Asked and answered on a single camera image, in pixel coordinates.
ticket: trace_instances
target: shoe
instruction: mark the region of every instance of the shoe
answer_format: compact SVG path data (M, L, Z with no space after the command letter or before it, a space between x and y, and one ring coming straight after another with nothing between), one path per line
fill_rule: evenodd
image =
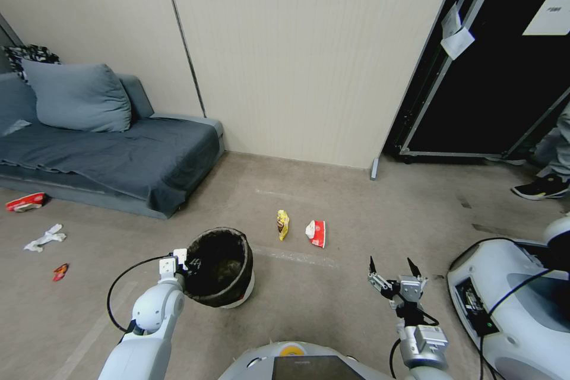
M513 187L511 191L528 200L559 199L568 192L568 185L570 181L563 182L561 177L551 173L530 184Z

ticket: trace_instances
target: screen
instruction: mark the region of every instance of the screen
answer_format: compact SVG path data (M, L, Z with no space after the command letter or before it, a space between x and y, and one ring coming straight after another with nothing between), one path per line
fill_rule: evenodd
M364 380L338 356L281 356L273 362L273 380Z

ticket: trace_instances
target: yellow snack bag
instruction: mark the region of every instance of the yellow snack bag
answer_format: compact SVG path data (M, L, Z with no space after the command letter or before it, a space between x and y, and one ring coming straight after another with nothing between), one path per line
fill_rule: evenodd
M277 230L279 230L279 240L285 239L289 231L289 216L285 210L277 211Z

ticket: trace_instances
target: patterned pillow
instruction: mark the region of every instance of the patterned pillow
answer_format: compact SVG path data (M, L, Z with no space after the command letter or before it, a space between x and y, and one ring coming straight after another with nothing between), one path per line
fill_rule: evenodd
M26 77L26 72L22 68L22 59L46 62L48 64L61 64L59 57L55 53L50 52L50 50L45 46L3 46L2 48L8 57L12 70L15 71L16 74L26 83L28 83L28 78Z

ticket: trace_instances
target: red and white package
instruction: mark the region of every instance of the red and white package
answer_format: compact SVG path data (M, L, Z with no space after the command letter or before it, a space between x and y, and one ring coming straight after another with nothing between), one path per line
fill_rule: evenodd
M312 220L305 229L305 234L313 245L320 246L321 248L325 247L327 234L324 221Z
M34 193L8 202L6 204L6 210L13 212L24 212L34 208L41 208L45 200L45 193Z

